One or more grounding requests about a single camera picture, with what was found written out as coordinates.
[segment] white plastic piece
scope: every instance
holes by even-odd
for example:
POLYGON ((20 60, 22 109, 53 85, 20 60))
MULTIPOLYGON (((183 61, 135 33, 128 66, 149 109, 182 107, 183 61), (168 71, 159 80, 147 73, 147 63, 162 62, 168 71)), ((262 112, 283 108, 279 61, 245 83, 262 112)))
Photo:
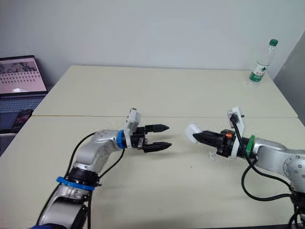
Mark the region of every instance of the white plastic piece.
POLYGON ((124 126, 124 135, 126 139, 126 145, 128 148, 132 148, 132 142, 130 136, 137 130, 138 125, 141 122, 141 114, 136 109, 130 110, 128 121, 124 126))
POLYGON ((216 153, 210 152, 209 155, 210 155, 210 158, 211 158, 213 161, 216 159, 216 153))
MULTIPOLYGON (((232 114, 237 115, 238 122, 236 123, 236 125, 237 125, 237 128, 239 130, 240 136, 243 137, 243 135, 244 135, 244 114, 243 114, 241 108, 239 108, 238 106, 234 107, 227 114, 228 114, 228 118, 229 118, 231 128, 233 128, 233 124, 230 120, 230 117, 232 116, 232 114)), ((237 158, 238 148, 239 148, 239 141, 236 137, 236 140, 234 141, 234 145, 233 145, 232 152, 231 152, 231 158, 233 158, 233 159, 237 158)))
POLYGON ((202 132, 202 130, 196 126, 194 123, 189 124, 185 129, 185 135, 187 138, 194 144, 198 143, 198 141, 193 137, 193 134, 197 134, 202 132))

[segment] blue band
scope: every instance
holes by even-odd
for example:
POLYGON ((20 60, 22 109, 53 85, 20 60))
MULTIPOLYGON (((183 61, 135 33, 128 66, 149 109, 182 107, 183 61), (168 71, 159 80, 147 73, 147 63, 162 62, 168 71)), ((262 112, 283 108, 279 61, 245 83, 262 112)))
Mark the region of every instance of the blue band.
POLYGON ((81 184, 76 184, 76 183, 70 182, 63 177, 58 177, 56 181, 59 183, 62 183, 64 185, 70 186, 70 187, 77 187, 77 188, 84 189, 87 191, 93 191, 95 188, 93 186, 81 185, 81 184))
POLYGON ((116 143, 118 144, 119 148, 125 149, 123 142, 122 142, 122 136, 123 136, 123 130, 120 130, 118 133, 118 137, 116 138, 116 143))

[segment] laptop keyboard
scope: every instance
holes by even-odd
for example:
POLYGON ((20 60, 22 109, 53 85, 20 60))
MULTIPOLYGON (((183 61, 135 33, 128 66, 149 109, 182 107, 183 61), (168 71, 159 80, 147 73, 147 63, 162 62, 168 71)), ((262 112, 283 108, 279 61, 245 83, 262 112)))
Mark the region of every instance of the laptop keyboard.
POLYGON ((9 135, 9 136, 0 136, 0 156, 4 153, 6 148, 12 142, 16 135, 9 135))
POLYGON ((35 110, 42 98, 19 99, 19 100, 0 100, 0 113, 20 112, 23 110, 35 110))

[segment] laptop screen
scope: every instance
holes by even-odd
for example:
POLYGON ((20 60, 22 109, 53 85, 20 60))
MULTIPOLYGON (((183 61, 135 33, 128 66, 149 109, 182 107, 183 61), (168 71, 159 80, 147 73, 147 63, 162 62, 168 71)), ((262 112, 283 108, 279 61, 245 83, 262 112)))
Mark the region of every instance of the laptop screen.
POLYGON ((0 58, 0 94, 45 91, 34 56, 0 58))

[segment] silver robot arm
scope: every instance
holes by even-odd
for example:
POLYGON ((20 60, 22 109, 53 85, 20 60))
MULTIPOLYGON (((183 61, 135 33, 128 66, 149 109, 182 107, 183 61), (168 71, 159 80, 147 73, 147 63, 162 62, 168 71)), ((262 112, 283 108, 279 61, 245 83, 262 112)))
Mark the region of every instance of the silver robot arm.
POLYGON ((140 119, 141 114, 132 109, 123 130, 99 131, 78 150, 72 169, 68 168, 65 177, 57 178, 59 185, 42 209, 33 229, 42 229, 43 225, 54 229, 82 228, 88 214, 85 202, 95 187, 100 186, 102 175, 99 173, 112 152, 137 148, 147 153, 164 150, 172 145, 166 142, 147 144, 145 135, 148 132, 162 132, 169 127, 161 124, 138 127, 140 119))
POLYGON ((117 135, 116 130, 99 131, 93 135, 90 142, 79 149, 69 175, 58 179, 60 184, 38 225, 54 224, 71 229, 84 224, 88 211, 84 202, 97 185, 98 173, 110 154, 121 149, 116 143, 117 135))
POLYGON ((258 167, 288 178, 293 191, 305 193, 305 150, 257 138, 252 154, 257 155, 258 167))
POLYGON ((245 193, 259 201, 271 201, 278 198, 290 197, 295 206, 295 214, 290 218, 289 226, 293 221, 297 221, 297 215, 301 215, 301 220, 304 222, 305 228, 305 150, 302 149, 287 149, 284 145, 272 142, 265 139, 243 137, 244 133, 244 114, 239 107, 235 107, 228 113, 229 122, 232 130, 223 130, 221 133, 212 131, 202 131, 195 124, 189 125, 185 134, 193 143, 203 143, 217 148, 216 154, 231 157, 245 158, 250 166, 246 169, 243 178, 242 186, 245 193), (284 176, 291 181, 290 185, 279 177, 274 177, 258 171, 255 166, 275 172, 284 176), (291 194, 282 194, 270 198, 258 198, 245 190, 244 176, 246 172, 253 168, 260 175, 277 179, 289 186, 291 194))

